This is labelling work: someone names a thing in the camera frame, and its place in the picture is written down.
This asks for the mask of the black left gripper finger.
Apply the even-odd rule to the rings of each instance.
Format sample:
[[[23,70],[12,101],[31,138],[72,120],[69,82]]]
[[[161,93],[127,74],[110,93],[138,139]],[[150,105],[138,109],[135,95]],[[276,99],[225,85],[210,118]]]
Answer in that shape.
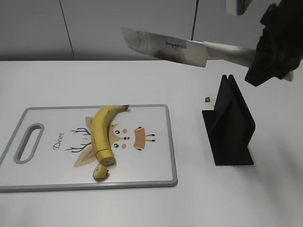
[[[255,57],[245,76],[245,81],[257,87],[272,78],[277,78],[276,57],[276,52],[271,49],[256,48]]]

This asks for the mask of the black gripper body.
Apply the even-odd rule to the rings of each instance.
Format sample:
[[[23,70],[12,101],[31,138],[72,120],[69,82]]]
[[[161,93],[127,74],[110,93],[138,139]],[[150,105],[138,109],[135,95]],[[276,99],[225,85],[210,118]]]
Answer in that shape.
[[[256,48],[276,52],[276,73],[283,79],[298,68],[303,57],[303,2],[282,0],[269,5],[261,24],[265,27]]]

